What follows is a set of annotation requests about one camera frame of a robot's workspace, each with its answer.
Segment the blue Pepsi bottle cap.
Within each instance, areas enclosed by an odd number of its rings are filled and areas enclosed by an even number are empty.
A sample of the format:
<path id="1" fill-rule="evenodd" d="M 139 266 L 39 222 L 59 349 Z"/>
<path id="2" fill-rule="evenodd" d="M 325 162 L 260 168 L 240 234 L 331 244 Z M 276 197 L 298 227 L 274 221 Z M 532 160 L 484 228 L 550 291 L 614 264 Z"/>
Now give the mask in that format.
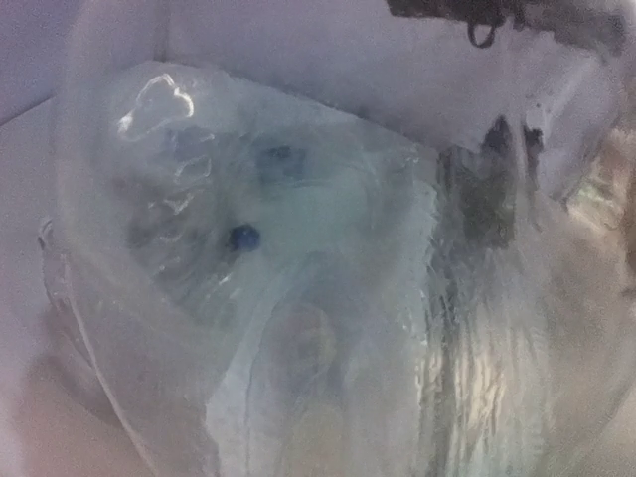
<path id="1" fill-rule="evenodd" d="M 242 224 L 229 232 L 228 245 L 235 251 L 253 251 L 260 246 L 260 232 L 250 224 Z"/>

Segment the Pepsi bottle blue label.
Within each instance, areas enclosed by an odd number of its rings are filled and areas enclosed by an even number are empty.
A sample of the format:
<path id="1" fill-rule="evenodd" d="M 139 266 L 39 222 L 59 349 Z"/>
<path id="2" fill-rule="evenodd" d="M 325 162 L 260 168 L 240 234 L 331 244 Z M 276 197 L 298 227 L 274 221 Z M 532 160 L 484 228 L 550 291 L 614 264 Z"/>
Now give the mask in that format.
<path id="1" fill-rule="evenodd" d="M 70 80 L 55 138 L 48 291 L 156 476 L 570 476 L 635 385 L 614 259 L 505 115 L 439 150 L 150 61 Z"/>

